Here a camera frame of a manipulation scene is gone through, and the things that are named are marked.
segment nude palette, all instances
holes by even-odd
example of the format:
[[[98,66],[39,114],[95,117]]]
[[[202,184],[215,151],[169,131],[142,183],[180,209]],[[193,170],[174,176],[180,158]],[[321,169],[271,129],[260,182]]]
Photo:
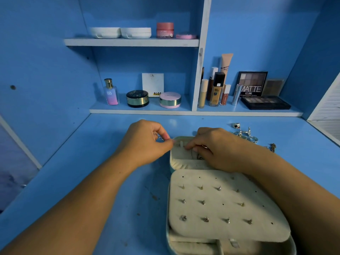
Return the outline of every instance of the nude palette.
[[[237,82],[243,85],[241,97],[260,97],[268,72],[240,71]]]
[[[242,97],[242,102],[250,110],[289,110],[291,105],[279,97]]]

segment perfume bottle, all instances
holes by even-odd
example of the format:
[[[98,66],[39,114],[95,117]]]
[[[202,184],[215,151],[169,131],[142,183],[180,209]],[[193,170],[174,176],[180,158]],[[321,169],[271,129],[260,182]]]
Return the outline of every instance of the perfume bottle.
[[[218,106],[218,101],[221,95],[221,89],[224,84],[225,74],[223,72],[216,72],[214,78],[213,88],[211,90],[210,106]]]
[[[112,85],[112,79],[106,78],[105,81],[105,97],[108,105],[117,105],[118,104],[118,95],[116,86]]]

